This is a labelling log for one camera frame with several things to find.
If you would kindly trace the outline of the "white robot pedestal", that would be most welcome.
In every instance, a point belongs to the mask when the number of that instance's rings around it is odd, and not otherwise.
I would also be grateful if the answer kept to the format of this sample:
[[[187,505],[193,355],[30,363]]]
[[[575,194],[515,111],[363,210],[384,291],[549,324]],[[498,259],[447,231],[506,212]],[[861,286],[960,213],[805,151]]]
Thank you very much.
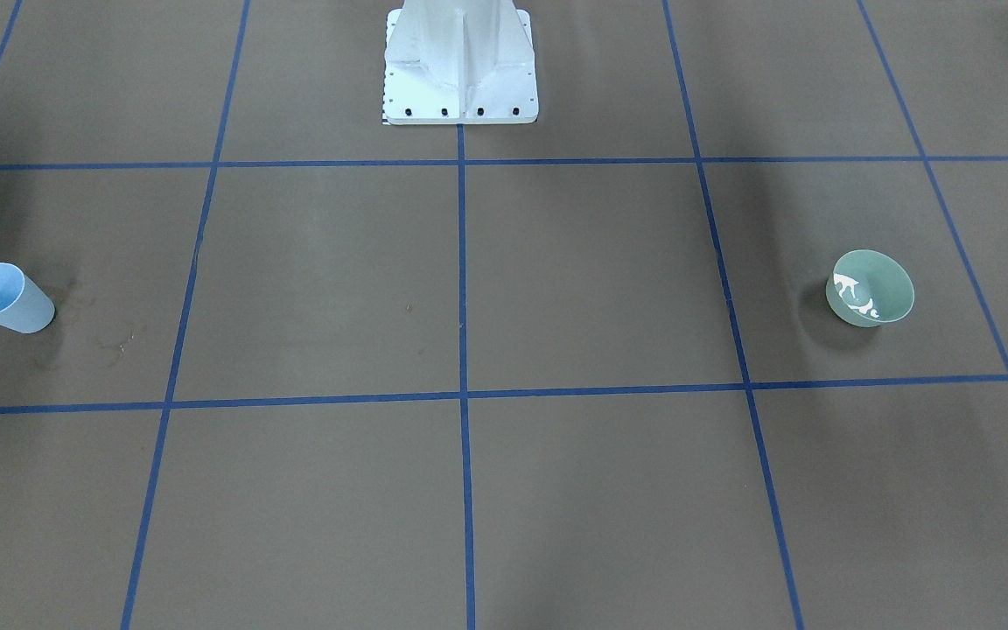
[[[539,118],[532,19],[512,1],[405,1],[385,25],[382,123]]]

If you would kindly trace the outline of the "light green ceramic bowl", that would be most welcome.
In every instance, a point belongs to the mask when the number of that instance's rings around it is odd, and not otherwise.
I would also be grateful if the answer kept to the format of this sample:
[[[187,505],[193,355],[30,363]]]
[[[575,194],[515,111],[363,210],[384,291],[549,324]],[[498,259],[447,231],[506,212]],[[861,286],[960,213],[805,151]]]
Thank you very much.
[[[856,248],[833,264],[825,300],[848,326],[888,326],[911,314],[915,287],[895,259],[870,248]]]

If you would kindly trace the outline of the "light blue plastic cup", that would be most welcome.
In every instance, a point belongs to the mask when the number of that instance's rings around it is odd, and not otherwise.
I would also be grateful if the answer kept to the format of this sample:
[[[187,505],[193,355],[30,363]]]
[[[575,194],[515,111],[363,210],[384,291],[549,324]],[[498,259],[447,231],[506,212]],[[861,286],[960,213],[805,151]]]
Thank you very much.
[[[0,326],[32,334],[48,327],[55,314],[52,300],[20,268],[0,262]]]

